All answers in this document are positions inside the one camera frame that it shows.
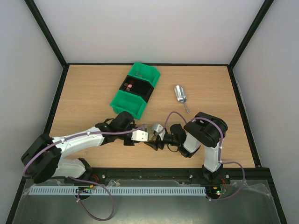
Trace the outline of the white round jar lid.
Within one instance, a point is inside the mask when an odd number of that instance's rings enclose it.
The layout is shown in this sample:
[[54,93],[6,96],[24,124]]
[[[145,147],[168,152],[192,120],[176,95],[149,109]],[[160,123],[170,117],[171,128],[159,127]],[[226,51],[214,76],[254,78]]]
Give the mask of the white round jar lid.
[[154,139],[155,134],[152,125],[146,124],[142,130],[148,133],[148,141]]

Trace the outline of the silver metal scoop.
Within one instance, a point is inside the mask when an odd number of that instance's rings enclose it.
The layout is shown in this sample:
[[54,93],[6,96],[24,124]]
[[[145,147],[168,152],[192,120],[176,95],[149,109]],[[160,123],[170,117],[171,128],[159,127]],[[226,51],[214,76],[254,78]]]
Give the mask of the silver metal scoop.
[[174,87],[174,92],[177,98],[177,101],[181,104],[183,104],[184,108],[186,109],[186,112],[189,113],[189,109],[186,105],[187,97],[183,90],[183,88],[180,85],[176,85]]

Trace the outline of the black bin with lollipops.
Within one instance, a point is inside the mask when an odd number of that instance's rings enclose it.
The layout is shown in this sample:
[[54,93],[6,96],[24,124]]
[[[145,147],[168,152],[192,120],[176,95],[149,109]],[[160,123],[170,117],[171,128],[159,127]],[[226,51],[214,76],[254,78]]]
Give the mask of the black bin with lollipops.
[[146,80],[127,75],[119,87],[119,90],[140,96],[146,103],[148,103],[154,87]]

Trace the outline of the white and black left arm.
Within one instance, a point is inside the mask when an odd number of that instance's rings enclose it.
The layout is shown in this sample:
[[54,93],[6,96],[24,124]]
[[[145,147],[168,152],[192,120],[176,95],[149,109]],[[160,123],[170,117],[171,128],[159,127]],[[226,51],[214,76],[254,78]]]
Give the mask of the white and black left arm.
[[134,117],[128,112],[119,113],[114,119],[106,119],[95,126],[72,135],[50,137],[47,133],[36,138],[21,157],[23,176],[34,183],[42,183],[52,177],[81,177],[89,168],[84,159],[67,159],[75,152],[99,147],[116,139],[132,146],[147,141],[148,134],[143,127],[137,127]]

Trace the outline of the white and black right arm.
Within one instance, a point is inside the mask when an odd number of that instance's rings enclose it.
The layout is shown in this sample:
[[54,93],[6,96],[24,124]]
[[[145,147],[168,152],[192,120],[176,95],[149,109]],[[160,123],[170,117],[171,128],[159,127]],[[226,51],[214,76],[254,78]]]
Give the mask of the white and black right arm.
[[154,150],[170,145],[176,147],[185,158],[191,158],[200,147],[204,147],[204,178],[210,183],[219,179],[222,144],[228,130],[227,124],[222,119],[199,112],[184,126],[173,124],[167,131],[165,125],[154,124],[151,130],[154,138],[145,144]]

